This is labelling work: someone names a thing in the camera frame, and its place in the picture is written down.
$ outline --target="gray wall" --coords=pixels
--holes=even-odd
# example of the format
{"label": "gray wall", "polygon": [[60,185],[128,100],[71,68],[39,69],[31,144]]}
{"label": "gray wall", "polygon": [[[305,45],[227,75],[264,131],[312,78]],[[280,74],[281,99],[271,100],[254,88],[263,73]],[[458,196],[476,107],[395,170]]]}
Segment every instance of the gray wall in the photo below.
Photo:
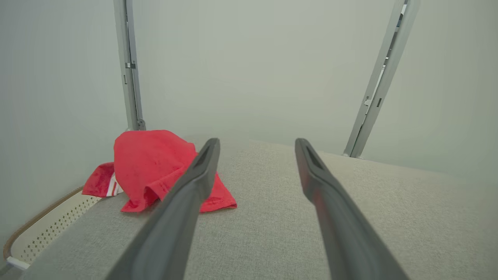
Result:
{"label": "gray wall", "polygon": [[498,182],[496,11],[422,1],[364,158]]}
{"label": "gray wall", "polygon": [[134,1],[147,128],[342,153],[394,2]]}
{"label": "gray wall", "polygon": [[83,185],[127,128],[112,1],[0,3],[0,243]]}

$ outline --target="red towel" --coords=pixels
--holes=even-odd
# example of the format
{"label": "red towel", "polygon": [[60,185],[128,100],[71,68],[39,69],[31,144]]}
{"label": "red towel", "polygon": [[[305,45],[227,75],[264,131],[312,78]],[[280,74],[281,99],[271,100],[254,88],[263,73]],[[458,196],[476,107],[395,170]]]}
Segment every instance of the red towel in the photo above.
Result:
{"label": "red towel", "polygon": [[[121,211],[143,211],[158,198],[164,199],[196,155],[194,144],[169,131],[125,132],[114,144],[114,164],[97,167],[85,183],[83,194],[114,196],[122,188],[129,201]],[[211,195],[200,212],[236,207],[235,199],[216,174]]]}

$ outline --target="white perforated panel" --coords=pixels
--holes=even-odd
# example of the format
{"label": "white perforated panel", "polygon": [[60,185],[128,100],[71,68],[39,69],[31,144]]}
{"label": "white perforated panel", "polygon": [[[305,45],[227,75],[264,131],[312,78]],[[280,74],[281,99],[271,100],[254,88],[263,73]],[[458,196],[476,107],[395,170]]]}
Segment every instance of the white perforated panel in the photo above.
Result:
{"label": "white perforated panel", "polygon": [[31,264],[43,249],[99,200],[99,197],[81,193],[70,197],[16,239],[11,248],[12,256]]}

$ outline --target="white stripe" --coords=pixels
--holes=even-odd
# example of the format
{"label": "white stripe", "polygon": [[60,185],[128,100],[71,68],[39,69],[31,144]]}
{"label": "white stripe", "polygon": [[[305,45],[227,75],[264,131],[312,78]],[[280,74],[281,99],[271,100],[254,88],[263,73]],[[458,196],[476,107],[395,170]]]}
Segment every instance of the white stripe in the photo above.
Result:
{"label": "white stripe", "polygon": [[115,173],[113,173],[113,175],[111,176],[111,179],[109,180],[109,186],[107,187],[106,196],[114,196],[113,195],[114,182],[116,182],[116,174]]}
{"label": "white stripe", "polygon": [[122,192],[123,192],[123,189],[121,188],[118,181],[116,181],[116,190],[114,190],[114,195],[117,195],[118,193],[122,193]]}

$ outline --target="gray upholstered cushion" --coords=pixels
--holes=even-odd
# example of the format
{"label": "gray upholstered cushion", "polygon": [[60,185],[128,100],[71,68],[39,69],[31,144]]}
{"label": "gray upholstered cushion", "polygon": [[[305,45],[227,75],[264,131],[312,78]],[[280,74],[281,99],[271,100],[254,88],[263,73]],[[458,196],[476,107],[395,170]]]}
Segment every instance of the gray upholstered cushion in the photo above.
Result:
{"label": "gray upholstered cushion", "polygon": [[[239,207],[199,216],[185,278],[329,278],[293,147],[221,140],[218,171]],[[412,279],[498,279],[495,186],[319,154]],[[103,279],[149,215],[120,212],[126,200],[120,194],[94,205],[24,279]]]}

